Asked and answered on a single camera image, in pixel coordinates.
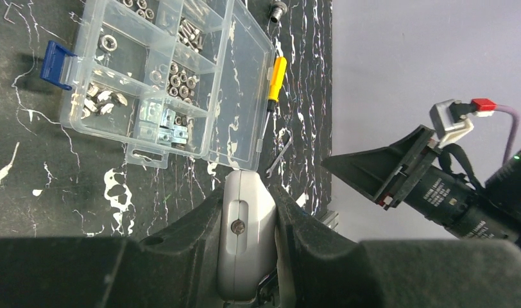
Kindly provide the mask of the clear plastic screw organizer box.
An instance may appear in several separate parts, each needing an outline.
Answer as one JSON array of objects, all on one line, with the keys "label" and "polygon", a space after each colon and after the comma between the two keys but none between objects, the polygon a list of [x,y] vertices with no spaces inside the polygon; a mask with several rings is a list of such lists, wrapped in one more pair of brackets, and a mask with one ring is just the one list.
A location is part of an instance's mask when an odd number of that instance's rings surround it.
[{"label": "clear plastic screw organizer box", "polygon": [[64,92],[63,126],[124,143],[129,164],[255,171],[274,59],[242,1],[87,1],[73,50],[49,42],[40,76]]}]

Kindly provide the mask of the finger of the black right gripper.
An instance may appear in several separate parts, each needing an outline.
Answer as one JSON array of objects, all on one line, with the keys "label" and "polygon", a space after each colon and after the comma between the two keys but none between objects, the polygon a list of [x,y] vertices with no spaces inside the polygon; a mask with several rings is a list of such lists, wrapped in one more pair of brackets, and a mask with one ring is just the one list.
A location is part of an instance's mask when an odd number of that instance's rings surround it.
[{"label": "finger of the black right gripper", "polygon": [[321,166],[369,200],[378,200],[397,167],[397,155],[385,147],[327,157]]}]

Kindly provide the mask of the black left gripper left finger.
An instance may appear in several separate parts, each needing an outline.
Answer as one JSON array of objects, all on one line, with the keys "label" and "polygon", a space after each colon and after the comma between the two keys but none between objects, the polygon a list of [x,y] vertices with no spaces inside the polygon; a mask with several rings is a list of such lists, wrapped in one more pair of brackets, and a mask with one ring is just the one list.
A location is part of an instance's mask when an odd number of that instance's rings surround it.
[{"label": "black left gripper left finger", "polygon": [[223,188],[142,241],[0,238],[0,307],[222,307]]}]

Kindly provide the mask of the yellow handled screwdriver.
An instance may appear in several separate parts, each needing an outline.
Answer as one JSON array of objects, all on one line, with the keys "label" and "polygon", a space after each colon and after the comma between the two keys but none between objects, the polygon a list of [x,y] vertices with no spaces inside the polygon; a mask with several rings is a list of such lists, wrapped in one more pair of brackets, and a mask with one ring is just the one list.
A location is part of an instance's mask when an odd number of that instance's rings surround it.
[{"label": "yellow handled screwdriver", "polygon": [[264,139],[266,129],[268,126],[268,120],[272,113],[275,111],[276,106],[279,102],[280,90],[283,86],[284,77],[287,69],[287,59],[284,56],[277,57],[274,62],[273,70],[271,73],[269,92],[268,92],[268,105],[266,108],[266,116],[264,120],[264,127],[262,129],[261,139]]}]

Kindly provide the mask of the small silver wrench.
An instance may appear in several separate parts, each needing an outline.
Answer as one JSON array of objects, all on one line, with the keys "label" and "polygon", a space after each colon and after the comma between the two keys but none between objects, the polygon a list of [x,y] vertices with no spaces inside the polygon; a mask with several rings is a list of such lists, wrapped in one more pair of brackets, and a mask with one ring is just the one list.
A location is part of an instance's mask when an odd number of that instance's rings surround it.
[{"label": "small silver wrench", "polygon": [[279,162],[282,160],[284,154],[290,148],[292,143],[293,143],[293,137],[290,136],[289,140],[285,143],[284,147],[281,149],[279,154],[276,156],[276,158],[274,159],[274,161],[272,162],[270,167],[267,168],[267,170],[265,172],[266,178],[271,178],[272,177],[272,174],[273,174],[274,170],[276,169],[276,167],[278,166]]}]

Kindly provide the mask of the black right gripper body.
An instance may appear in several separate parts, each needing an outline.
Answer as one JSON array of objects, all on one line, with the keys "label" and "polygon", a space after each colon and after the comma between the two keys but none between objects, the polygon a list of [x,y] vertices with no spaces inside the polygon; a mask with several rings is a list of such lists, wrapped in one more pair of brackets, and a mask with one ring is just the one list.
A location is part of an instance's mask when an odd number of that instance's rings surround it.
[{"label": "black right gripper body", "polygon": [[420,125],[399,141],[380,149],[381,186],[374,194],[374,203],[383,209],[402,203],[438,155],[435,131]]}]

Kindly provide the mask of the small dark metal cylinder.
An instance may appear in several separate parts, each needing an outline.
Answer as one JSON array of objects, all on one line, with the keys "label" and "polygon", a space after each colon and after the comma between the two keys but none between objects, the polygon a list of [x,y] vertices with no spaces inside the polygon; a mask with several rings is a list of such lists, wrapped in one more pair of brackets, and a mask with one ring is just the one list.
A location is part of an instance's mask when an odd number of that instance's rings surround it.
[{"label": "small dark metal cylinder", "polygon": [[276,1],[271,6],[269,20],[272,23],[278,23],[287,12],[288,6],[283,1]]}]

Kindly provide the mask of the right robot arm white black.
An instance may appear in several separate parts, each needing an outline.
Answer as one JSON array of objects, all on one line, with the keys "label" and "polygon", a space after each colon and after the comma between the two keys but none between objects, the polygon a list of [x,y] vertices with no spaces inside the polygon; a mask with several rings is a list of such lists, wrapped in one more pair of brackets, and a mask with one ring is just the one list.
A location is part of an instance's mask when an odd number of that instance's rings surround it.
[{"label": "right robot arm white black", "polygon": [[335,155],[322,166],[383,209],[405,203],[462,239],[505,239],[521,249],[521,150],[481,183],[457,144],[439,147],[419,126],[389,146]]}]

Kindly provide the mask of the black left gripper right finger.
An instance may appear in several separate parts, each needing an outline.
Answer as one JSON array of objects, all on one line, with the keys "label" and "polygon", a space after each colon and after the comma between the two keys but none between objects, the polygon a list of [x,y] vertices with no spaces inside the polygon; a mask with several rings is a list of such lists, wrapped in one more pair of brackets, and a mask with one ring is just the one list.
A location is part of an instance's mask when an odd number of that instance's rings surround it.
[{"label": "black left gripper right finger", "polygon": [[282,307],[521,307],[521,250],[504,240],[355,243],[272,187]]}]

